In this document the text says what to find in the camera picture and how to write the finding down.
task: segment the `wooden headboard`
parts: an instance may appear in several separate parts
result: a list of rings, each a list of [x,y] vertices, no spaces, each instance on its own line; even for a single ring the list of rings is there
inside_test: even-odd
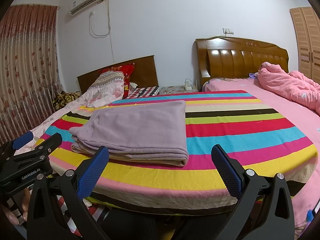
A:
[[[81,92],[85,93],[87,89],[95,82],[95,80],[100,76],[100,70],[128,64],[134,64],[134,71],[131,74],[130,82],[136,83],[138,88],[158,86],[158,78],[153,55],[120,62],[78,76],[77,79]]]
[[[275,44],[234,37],[196,39],[201,87],[211,78],[247,78],[263,62],[288,72],[289,56]]]

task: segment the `textured blue pad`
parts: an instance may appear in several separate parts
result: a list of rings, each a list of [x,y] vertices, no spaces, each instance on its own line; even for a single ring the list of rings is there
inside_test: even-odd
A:
[[[212,147],[211,159],[216,166],[224,185],[226,185],[231,196],[239,199],[242,195],[242,180],[230,164],[226,153],[217,145]]]
[[[108,161],[109,151],[106,147],[103,147],[94,155],[94,159],[78,180],[77,194],[80,199],[90,196]]]
[[[12,144],[13,150],[19,150],[25,146],[28,142],[33,140],[33,133],[31,131],[26,132],[24,135],[21,135],[19,138],[15,139]]]

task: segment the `black pants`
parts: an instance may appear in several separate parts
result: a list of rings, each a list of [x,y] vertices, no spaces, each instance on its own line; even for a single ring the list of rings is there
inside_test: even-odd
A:
[[[172,240],[210,240],[227,219],[227,214],[181,217]],[[102,229],[111,240],[158,240],[156,216],[113,208]]]

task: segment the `wardrobe door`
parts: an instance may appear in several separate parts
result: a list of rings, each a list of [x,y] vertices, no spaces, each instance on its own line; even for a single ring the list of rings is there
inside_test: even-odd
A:
[[[312,79],[320,83],[320,21],[312,7],[301,8],[311,45]]]
[[[290,9],[293,25],[296,31],[298,53],[299,53],[299,71],[306,77],[312,78],[311,47],[309,33],[301,8]]]

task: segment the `folded blanket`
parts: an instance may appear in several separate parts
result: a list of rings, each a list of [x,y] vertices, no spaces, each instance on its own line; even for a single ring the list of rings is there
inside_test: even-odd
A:
[[[264,62],[259,69],[258,79],[265,90],[301,104],[320,115],[320,85],[299,71],[287,74],[279,65]]]
[[[72,150],[94,154],[105,146],[111,159],[184,166],[185,108],[185,101],[172,101],[96,110],[84,126],[70,128]]]

